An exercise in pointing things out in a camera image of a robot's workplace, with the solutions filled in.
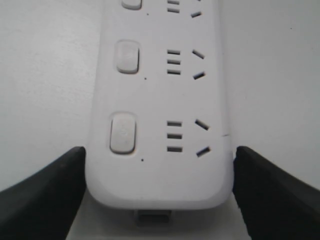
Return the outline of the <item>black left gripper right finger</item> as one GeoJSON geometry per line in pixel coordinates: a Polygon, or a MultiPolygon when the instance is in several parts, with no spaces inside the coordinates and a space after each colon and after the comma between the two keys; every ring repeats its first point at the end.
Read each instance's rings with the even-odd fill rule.
{"type": "Polygon", "coordinates": [[[233,194],[253,240],[318,240],[320,191],[247,146],[233,162],[233,194]]]}

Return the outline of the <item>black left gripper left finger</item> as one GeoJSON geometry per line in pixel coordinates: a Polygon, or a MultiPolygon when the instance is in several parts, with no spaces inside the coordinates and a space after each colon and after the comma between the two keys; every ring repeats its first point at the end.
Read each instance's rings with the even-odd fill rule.
{"type": "Polygon", "coordinates": [[[2,240],[65,240],[85,191],[86,150],[76,146],[0,192],[2,240]]]}

